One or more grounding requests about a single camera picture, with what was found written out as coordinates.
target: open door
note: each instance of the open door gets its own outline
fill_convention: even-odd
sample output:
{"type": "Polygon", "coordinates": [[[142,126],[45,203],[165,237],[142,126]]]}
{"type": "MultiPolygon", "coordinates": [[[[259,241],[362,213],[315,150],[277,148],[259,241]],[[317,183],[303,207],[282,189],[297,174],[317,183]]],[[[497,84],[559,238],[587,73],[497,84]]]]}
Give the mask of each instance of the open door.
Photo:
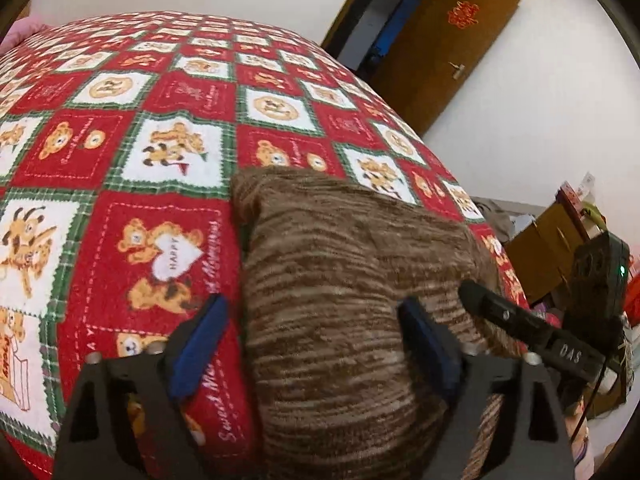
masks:
{"type": "Polygon", "coordinates": [[[520,0],[422,0],[370,84],[423,134],[489,50],[520,0]]]}

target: pink pillow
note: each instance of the pink pillow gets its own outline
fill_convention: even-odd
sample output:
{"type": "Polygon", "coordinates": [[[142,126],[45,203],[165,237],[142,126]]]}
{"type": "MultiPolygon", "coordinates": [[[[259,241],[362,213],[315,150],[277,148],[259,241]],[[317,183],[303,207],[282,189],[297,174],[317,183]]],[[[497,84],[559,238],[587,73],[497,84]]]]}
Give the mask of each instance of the pink pillow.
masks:
{"type": "Polygon", "coordinates": [[[46,28],[49,28],[49,25],[45,25],[33,16],[27,16],[26,18],[17,20],[9,29],[2,43],[0,43],[0,56],[46,28]]]}

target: folded brown clothing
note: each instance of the folded brown clothing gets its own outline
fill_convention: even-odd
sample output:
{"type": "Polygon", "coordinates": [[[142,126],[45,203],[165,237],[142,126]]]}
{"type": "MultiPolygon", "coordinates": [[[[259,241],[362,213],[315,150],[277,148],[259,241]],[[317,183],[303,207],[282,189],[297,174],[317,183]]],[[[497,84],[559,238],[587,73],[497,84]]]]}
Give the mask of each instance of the folded brown clothing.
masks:
{"type": "MultiPolygon", "coordinates": [[[[463,224],[312,170],[243,170],[232,201],[252,226],[246,351],[270,477],[419,478],[447,407],[405,353],[396,306],[417,296],[460,341],[516,356],[458,299],[465,278],[502,293],[488,251],[463,224]]],[[[489,399],[465,478],[499,407],[489,399]]]]}

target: bed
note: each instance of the bed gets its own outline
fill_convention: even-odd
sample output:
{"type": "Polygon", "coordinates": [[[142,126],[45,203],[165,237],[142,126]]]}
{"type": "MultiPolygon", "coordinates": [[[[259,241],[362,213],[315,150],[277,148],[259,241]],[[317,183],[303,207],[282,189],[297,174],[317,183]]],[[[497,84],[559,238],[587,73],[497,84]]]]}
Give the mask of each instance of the bed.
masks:
{"type": "MultiPolygon", "coordinates": [[[[173,11],[51,28],[0,57],[0,430],[37,478],[50,477],[85,355],[140,352],[212,292],[238,302],[230,176],[270,165],[350,178],[468,224],[527,307],[464,189],[315,43],[173,11]]],[[[182,407],[228,472],[260,440],[237,336],[233,321],[182,407]]],[[[134,421],[138,408],[132,399],[134,421]]]]}

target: white heart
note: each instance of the white heart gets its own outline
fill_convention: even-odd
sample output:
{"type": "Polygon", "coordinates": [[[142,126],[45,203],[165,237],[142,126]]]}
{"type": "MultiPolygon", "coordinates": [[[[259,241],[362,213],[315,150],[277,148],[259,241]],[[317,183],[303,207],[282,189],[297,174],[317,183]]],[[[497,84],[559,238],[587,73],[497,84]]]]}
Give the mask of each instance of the white heart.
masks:
{"type": "Polygon", "coordinates": [[[156,256],[151,268],[156,279],[162,282],[184,274],[203,255],[200,248],[182,235],[160,235],[156,246],[162,253],[156,256]]]}

